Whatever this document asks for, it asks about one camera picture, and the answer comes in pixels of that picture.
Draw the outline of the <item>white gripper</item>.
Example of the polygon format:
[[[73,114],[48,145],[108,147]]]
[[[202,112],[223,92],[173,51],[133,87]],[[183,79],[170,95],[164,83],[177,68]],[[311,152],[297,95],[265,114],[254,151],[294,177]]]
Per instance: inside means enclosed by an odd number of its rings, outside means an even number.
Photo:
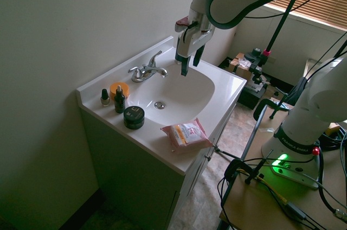
[[[197,67],[203,54],[205,44],[212,38],[214,26],[207,21],[207,27],[194,20],[178,20],[175,31],[180,33],[176,47],[176,62],[181,63],[181,75],[186,76],[189,70],[190,55],[196,52],[193,66]]]

